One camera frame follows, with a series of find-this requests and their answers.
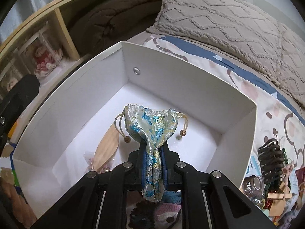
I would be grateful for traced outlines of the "white storage box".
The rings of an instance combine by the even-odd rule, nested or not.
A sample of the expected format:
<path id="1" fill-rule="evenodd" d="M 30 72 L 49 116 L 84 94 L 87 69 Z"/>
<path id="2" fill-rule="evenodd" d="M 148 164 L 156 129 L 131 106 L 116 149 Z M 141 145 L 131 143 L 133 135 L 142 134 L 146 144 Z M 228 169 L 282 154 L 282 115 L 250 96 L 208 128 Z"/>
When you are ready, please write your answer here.
<path id="1" fill-rule="evenodd" d="M 170 150 L 199 171 L 243 182 L 252 152 L 256 104 L 216 76 L 212 63 L 127 42 L 118 43 L 69 76 L 31 117 L 13 162 L 26 201 L 42 216 L 80 178 L 113 127 L 114 165 L 167 138 Z"/>

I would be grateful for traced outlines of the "doll in white dress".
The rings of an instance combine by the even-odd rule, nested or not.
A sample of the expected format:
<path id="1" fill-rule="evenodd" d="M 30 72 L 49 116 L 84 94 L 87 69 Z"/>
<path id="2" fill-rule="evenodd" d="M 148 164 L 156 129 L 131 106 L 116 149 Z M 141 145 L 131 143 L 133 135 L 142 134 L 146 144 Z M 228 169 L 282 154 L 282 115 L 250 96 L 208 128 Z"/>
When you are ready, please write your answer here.
<path id="1" fill-rule="evenodd" d="M 5 92 L 9 92 L 17 83 L 18 79 L 16 77 L 4 77 L 1 80 L 1 88 Z"/>

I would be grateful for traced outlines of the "wooden shelf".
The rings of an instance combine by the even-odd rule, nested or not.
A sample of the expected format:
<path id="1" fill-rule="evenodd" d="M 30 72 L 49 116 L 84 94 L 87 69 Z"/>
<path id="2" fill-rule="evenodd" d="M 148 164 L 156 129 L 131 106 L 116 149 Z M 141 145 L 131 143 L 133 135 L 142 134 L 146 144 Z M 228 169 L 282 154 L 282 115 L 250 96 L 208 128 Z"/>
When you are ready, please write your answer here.
<path id="1" fill-rule="evenodd" d="M 27 74 L 35 75 L 36 63 L 33 53 L 39 45 L 45 45 L 55 57 L 61 48 L 63 58 L 46 77 L 37 77 L 40 88 L 45 91 L 59 83 L 91 54 L 80 56 L 75 48 L 60 9 L 74 0 L 54 0 L 26 19 L 1 44 L 1 80 L 16 77 L 20 81 Z"/>

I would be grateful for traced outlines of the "patterned bed sheet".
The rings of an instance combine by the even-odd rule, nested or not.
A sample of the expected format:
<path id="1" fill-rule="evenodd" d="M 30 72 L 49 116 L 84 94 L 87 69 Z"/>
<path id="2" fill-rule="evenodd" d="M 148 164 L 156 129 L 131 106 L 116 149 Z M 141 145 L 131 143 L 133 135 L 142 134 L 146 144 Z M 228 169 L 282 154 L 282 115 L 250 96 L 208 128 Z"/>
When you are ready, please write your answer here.
<path id="1" fill-rule="evenodd" d="M 268 139 L 277 139 L 294 164 L 291 192 L 304 195 L 304 113 L 297 110 L 274 87 L 244 70 L 221 53 L 175 37 L 148 36 L 144 46 L 184 59 L 234 86 L 257 104 L 253 156 Z"/>

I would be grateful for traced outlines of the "doll in red dress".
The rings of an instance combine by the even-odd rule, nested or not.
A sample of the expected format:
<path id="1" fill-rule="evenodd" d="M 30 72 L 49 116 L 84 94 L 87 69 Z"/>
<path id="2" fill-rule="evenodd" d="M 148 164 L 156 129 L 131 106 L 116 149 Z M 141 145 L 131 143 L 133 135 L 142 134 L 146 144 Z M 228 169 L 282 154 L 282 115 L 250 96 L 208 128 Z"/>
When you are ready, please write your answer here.
<path id="1" fill-rule="evenodd" d="M 63 58 L 61 48 L 55 50 L 55 57 L 47 49 L 45 45 L 39 45 L 33 53 L 33 58 L 36 63 L 35 75 L 39 78 L 48 76 L 55 69 L 59 61 Z"/>

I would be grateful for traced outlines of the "wooden leaf-shaped board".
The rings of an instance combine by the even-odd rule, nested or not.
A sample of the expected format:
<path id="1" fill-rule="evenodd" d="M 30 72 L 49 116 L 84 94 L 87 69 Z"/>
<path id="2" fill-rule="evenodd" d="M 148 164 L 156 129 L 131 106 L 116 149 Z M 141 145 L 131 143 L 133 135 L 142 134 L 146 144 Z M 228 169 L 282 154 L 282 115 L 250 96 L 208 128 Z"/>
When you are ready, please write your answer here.
<path id="1" fill-rule="evenodd" d="M 95 158 L 101 163 L 105 163 L 107 159 L 116 153 L 119 146 L 119 133 L 114 123 L 109 127 L 102 140 L 100 141 L 96 151 Z"/>

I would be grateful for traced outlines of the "black hair claw clip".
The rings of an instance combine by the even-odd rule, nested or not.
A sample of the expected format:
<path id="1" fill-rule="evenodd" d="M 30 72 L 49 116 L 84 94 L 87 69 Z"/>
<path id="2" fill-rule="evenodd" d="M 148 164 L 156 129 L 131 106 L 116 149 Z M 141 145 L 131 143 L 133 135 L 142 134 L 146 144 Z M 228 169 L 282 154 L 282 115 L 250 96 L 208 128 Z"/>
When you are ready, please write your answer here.
<path id="1" fill-rule="evenodd" d="M 258 161 L 264 184 L 277 187 L 284 168 L 284 155 L 277 139 L 268 139 L 258 149 Z"/>

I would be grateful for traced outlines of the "brown blanket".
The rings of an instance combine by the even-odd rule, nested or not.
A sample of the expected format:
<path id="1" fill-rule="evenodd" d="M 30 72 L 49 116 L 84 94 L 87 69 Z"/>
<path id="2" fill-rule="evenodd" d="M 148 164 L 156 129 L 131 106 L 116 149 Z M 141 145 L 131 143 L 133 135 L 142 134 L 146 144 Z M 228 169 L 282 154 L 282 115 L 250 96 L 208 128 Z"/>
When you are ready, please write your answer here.
<path id="1" fill-rule="evenodd" d="M 80 56 L 98 54 L 145 31 L 162 0 L 74 0 L 60 9 Z"/>

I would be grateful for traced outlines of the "purple crochet piece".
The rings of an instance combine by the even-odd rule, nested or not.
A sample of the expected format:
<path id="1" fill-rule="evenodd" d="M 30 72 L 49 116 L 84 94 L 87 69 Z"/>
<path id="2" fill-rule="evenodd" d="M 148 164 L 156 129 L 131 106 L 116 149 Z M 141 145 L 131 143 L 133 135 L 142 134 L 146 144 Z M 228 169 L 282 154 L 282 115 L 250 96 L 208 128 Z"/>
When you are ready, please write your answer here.
<path id="1" fill-rule="evenodd" d="M 181 208 L 179 191 L 165 191 L 157 203 L 144 199 L 139 191 L 128 191 L 126 228 L 172 228 L 179 221 Z"/>

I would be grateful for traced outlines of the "bag of pink beads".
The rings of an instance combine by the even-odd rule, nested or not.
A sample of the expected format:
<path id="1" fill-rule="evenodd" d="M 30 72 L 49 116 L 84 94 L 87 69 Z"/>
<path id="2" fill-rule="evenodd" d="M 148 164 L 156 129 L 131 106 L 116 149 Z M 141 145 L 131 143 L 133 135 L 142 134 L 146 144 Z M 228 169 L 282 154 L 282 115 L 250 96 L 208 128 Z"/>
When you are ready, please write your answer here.
<path id="1" fill-rule="evenodd" d="M 105 161 L 105 163 L 101 164 L 96 158 L 93 152 L 86 151 L 83 155 L 86 163 L 87 168 L 85 170 L 85 173 L 89 171 L 96 171 L 98 174 L 107 173 L 112 170 L 113 168 L 113 162 L 115 158 L 115 154 L 110 156 L 109 159 Z"/>

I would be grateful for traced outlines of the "blue floral drawstring pouch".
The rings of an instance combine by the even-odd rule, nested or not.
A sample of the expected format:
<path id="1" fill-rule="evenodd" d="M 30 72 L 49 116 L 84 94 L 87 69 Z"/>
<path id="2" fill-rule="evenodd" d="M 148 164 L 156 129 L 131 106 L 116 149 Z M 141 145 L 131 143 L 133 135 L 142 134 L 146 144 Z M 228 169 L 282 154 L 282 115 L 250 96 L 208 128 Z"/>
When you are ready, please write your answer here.
<path id="1" fill-rule="evenodd" d="M 114 126 L 126 143 L 131 139 L 146 143 L 142 195 L 150 202 L 157 203 L 163 197 L 165 184 L 159 148 L 174 134 L 181 118 L 184 119 L 184 127 L 180 131 L 183 137 L 187 133 L 188 118 L 175 109 L 156 111 L 128 104 L 114 119 Z"/>

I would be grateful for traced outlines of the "blue packet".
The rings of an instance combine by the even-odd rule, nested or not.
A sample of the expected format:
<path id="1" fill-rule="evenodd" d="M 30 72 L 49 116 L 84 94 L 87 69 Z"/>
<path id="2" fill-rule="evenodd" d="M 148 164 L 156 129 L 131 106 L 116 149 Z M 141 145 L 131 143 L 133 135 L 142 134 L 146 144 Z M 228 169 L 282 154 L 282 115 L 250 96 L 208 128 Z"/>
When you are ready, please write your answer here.
<path id="1" fill-rule="evenodd" d="M 261 176 L 261 168 L 259 166 L 259 161 L 256 155 L 251 155 L 248 167 L 245 173 L 245 178 L 250 176 Z"/>

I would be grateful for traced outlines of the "left beige textured pillow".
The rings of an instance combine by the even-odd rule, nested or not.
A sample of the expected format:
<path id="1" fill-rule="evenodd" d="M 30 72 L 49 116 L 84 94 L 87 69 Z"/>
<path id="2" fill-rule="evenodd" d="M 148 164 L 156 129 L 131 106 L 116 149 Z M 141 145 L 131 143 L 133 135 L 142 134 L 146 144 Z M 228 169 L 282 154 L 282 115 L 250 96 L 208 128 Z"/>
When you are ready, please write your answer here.
<path id="1" fill-rule="evenodd" d="M 245 0 L 162 0 L 153 34 L 213 46 L 265 76 L 304 106 L 304 41 Z"/>

